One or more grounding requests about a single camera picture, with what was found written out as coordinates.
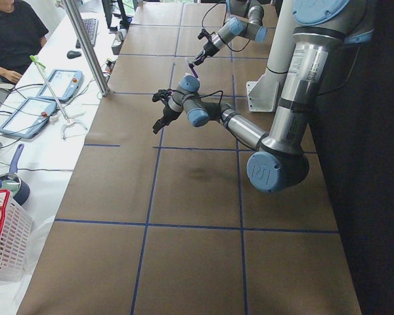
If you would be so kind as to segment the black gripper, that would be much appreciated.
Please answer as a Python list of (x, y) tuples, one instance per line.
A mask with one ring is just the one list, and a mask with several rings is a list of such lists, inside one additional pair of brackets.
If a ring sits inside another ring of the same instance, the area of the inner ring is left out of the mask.
[(202, 52), (195, 57), (195, 59), (190, 63), (192, 66), (201, 65), (207, 57), (215, 56), (220, 51), (214, 43), (208, 41), (204, 46)]
[(180, 114), (180, 112), (172, 110), (169, 106), (164, 106), (162, 118), (158, 119), (152, 127), (153, 133), (158, 134), (162, 128), (169, 125), (172, 121), (175, 121)]

